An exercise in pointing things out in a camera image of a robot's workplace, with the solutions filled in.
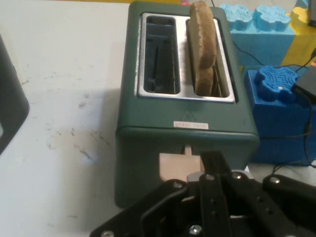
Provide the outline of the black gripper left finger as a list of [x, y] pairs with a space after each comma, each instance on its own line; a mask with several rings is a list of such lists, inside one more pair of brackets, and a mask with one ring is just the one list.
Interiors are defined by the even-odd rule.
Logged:
[[96, 228], [92, 237], [230, 237], [222, 178], [231, 169], [219, 151], [201, 154], [196, 181], [171, 179]]

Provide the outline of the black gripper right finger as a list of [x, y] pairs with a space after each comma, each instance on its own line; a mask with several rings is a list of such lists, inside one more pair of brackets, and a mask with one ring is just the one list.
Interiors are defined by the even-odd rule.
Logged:
[[282, 175], [263, 182], [244, 173], [231, 173], [236, 198], [232, 211], [241, 217], [231, 222], [234, 237], [314, 237], [316, 188]]

